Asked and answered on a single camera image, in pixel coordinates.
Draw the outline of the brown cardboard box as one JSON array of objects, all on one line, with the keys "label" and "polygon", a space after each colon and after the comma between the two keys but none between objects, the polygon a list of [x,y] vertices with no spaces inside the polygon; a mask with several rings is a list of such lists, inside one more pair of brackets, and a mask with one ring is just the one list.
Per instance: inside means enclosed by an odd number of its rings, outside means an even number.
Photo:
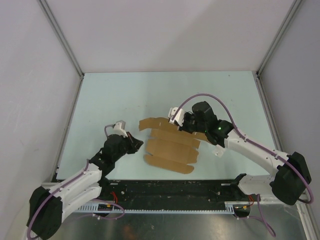
[{"label": "brown cardboard box", "polygon": [[205,134],[180,131],[164,117],[142,119],[138,127],[140,131],[150,129],[145,146],[146,163],[184,175],[194,171],[201,143],[209,144]]}]

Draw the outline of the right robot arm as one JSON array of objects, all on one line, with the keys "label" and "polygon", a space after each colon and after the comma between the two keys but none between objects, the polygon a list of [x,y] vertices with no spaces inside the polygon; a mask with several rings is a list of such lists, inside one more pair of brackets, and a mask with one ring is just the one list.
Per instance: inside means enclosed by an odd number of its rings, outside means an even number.
[{"label": "right robot arm", "polygon": [[251,194],[272,194],[290,206],[296,202],[314,202],[309,186],[312,178],[302,154],[296,151],[288,154],[255,142],[242,133],[233,120],[218,119],[206,101],[194,104],[191,112],[181,107],[171,108],[168,117],[180,131],[202,133],[209,143],[222,151],[229,149],[237,152],[267,171],[267,175],[240,174],[235,179],[236,185],[230,188],[235,200],[242,201]]}]

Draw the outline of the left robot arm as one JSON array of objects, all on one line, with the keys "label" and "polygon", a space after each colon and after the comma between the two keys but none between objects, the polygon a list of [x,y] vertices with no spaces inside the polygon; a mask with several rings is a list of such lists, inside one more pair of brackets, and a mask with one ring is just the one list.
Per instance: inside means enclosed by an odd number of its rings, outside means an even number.
[{"label": "left robot arm", "polygon": [[135,154],[143,144],[128,131],[125,135],[111,134],[78,173],[49,188],[36,188],[29,199],[26,238],[47,240],[79,207],[96,198],[107,199],[111,188],[105,184],[106,176],[120,158]]}]

